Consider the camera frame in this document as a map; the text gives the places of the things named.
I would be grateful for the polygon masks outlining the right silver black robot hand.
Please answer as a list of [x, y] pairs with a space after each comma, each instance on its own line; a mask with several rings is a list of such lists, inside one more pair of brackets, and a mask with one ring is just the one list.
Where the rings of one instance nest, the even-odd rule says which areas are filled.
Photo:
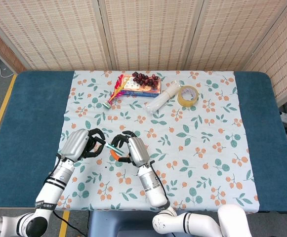
[[119, 157], [118, 155], [115, 155], [115, 159], [118, 162], [132, 163], [136, 167], [141, 167], [148, 163], [150, 157], [145, 144], [134, 132], [124, 131], [122, 134], [115, 136], [111, 142], [115, 148], [121, 148], [124, 143], [127, 144], [129, 154], [128, 157]]

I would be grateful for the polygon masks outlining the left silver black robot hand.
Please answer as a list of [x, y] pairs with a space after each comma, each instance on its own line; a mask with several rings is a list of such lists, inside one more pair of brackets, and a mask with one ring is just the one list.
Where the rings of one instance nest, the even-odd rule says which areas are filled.
[[105, 144], [105, 136], [99, 128], [79, 129], [71, 133], [60, 156], [63, 161], [68, 159], [72, 162], [81, 158], [95, 158], [101, 154]]

